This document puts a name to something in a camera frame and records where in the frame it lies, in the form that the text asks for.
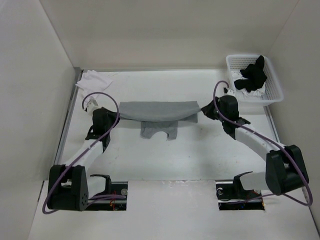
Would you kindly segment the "grey tank top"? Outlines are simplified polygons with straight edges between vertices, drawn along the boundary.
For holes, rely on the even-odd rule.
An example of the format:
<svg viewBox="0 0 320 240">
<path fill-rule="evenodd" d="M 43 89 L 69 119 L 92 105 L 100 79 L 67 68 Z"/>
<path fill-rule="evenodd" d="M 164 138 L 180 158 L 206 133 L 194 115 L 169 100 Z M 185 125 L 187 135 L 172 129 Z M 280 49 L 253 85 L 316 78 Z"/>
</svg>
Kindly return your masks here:
<svg viewBox="0 0 320 240">
<path fill-rule="evenodd" d="M 120 117 L 140 122 L 140 136 L 151 139 L 163 132 L 166 138 L 175 140 L 180 121 L 197 123 L 201 108 L 197 101 L 130 101 L 119 105 Z"/>
</svg>

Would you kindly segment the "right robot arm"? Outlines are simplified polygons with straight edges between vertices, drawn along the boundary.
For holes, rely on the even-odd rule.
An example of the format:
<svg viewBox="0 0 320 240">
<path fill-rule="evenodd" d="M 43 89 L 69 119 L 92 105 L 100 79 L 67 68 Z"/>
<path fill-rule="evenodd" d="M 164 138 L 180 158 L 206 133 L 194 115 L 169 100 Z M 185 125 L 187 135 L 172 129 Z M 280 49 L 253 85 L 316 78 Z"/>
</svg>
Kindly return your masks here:
<svg viewBox="0 0 320 240">
<path fill-rule="evenodd" d="M 276 142 L 256 131 L 248 120 L 240 117 L 234 96 L 215 97 L 201 111 L 207 118 L 220 121 L 227 135 L 265 162 L 263 172 L 244 172 L 233 178 L 237 182 L 231 190 L 236 197 L 243 198 L 251 190 L 269 190 L 280 196 L 308 186 L 309 176 L 300 148 Z"/>
</svg>

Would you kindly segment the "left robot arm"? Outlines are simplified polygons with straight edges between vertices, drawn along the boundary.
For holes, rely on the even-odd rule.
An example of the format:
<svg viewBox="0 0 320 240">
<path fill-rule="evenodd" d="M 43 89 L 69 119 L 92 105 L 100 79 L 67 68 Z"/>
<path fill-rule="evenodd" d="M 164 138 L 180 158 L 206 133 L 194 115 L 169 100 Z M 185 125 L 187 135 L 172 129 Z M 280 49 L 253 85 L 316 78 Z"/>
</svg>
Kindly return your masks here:
<svg viewBox="0 0 320 240">
<path fill-rule="evenodd" d="M 88 170 L 107 149 L 110 132 L 119 120 L 119 113 L 104 107 L 92 112 L 92 126 L 82 147 L 74 157 L 49 170 L 48 192 L 42 207 L 44 214 L 58 210 L 81 212 L 98 200 L 115 197 L 110 176 L 88 174 Z"/>
</svg>

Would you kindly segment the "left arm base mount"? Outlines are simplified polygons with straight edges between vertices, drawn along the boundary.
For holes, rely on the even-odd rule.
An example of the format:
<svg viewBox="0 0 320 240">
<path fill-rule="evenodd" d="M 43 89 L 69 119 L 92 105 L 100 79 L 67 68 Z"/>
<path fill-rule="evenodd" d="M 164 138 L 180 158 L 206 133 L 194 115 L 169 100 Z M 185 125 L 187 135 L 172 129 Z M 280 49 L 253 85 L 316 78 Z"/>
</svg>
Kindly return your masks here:
<svg viewBox="0 0 320 240">
<path fill-rule="evenodd" d="M 126 211 L 128 187 L 128 182 L 112 182 L 107 191 L 89 199 L 85 211 Z"/>
</svg>

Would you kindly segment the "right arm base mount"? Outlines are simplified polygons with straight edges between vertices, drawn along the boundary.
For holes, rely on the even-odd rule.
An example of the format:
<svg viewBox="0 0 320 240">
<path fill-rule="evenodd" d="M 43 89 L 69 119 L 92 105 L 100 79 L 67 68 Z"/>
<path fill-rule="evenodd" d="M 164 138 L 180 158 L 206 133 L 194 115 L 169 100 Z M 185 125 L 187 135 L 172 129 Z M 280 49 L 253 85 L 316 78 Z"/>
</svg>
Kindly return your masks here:
<svg viewBox="0 0 320 240">
<path fill-rule="evenodd" d="M 216 181 L 216 197 L 220 211 L 265 210 L 260 190 L 245 190 L 233 180 Z"/>
</svg>

